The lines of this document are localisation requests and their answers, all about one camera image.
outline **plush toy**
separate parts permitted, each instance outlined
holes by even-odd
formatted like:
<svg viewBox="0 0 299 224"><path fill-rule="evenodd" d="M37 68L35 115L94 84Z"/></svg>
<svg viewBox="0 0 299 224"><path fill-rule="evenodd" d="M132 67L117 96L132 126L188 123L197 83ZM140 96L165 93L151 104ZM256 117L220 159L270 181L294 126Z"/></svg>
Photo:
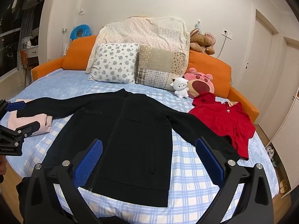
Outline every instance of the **plush toy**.
<svg viewBox="0 0 299 224"><path fill-rule="evenodd" d="M172 79L172 83L170 86L172 86L175 90L174 94L179 98L182 99L183 97L188 98L188 91L189 88L187 88L188 80L182 77L177 77L175 79Z"/></svg>
<svg viewBox="0 0 299 224"><path fill-rule="evenodd" d="M213 45L216 43L214 36L210 33L204 35L200 33L199 29L194 29L190 32L190 49L203 52L208 55L215 54Z"/></svg>
<svg viewBox="0 0 299 224"><path fill-rule="evenodd" d="M214 93L214 85L211 82L213 76L211 74L204 74L197 72L195 68L190 68L183 78L188 80L188 95L190 98L197 97L200 92L211 92Z"/></svg>
<svg viewBox="0 0 299 224"><path fill-rule="evenodd" d="M199 33L201 34L201 29L200 29L200 19L197 19L197 25L195 26L199 30Z"/></svg>

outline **black jacket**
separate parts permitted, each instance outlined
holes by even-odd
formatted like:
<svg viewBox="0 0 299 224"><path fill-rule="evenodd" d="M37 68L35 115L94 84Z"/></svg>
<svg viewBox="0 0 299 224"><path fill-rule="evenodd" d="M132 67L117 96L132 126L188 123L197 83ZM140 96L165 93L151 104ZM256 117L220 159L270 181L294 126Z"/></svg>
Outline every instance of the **black jacket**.
<svg viewBox="0 0 299 224"><path fill-rule="evenodd" d="M167 207L174 129L192 145L203 136L226 159L236 150L195 116L173 110L144 94L95 93L70 99L40 98L26 103L17 117L74 114L57 135L43 161L46 167L71 160L98 138L103 154L85 189L113 199Z"/></svg>

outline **pink stuffed bear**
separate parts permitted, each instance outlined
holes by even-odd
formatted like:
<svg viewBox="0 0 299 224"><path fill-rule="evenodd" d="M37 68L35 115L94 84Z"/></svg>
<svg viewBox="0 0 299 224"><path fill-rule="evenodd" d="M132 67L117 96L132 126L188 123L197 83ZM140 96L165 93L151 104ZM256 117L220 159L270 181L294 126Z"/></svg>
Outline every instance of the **pink stuffed bear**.
<svg viewBox="0 0 299 224"><path fill-rule="evenodd" d="M189 82L187 87L189 88L188 95L190 98L197 97L200 92L211 92L214 93L214 85L211 82L213 76L211 74L204 74L197 72L195 68L190 68L189 73L186 73L183 78Z"/></svg>

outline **red shirt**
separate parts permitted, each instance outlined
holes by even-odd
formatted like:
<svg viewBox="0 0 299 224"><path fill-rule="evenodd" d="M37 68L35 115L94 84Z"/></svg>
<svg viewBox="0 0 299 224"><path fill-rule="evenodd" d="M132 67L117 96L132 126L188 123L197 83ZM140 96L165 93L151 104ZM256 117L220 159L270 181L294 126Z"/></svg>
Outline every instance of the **red shirt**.
<svg viewBox="0 0 299 224"><path fill-rule="evenodd" d="M243 112L240 102L229 106L227 102L215 101L215 95L202 92L192 103L189 111L219 136L229 136L238 154L248 160L248 140L253 137L255 127L249 116Z"/></svg>

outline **jacket sleeve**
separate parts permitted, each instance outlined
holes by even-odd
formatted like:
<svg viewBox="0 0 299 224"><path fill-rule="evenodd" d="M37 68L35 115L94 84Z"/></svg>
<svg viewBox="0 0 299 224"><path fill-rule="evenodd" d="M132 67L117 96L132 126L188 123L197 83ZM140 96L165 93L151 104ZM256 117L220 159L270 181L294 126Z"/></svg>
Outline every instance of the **jacket sleeve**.
<svg viewBox="0 0 299 224"><path fill-rule="evenodd" d="M65 118L97 97L99 93L82 95L70 99L39 98L26 103L22 110L17 111L17 118L32 117L46 114L54 118Z"/></svg>
<svg viewBox="0 0 299 224"><path fill-rule="evenodd" d="M224 137L218 136L194 115L176 111L158 101L157 107L168 118L173 130L191 145L195 146L195 141L204 137L212 149L220 151L227 160L237 162L240 159L237 151Z"/></svg>

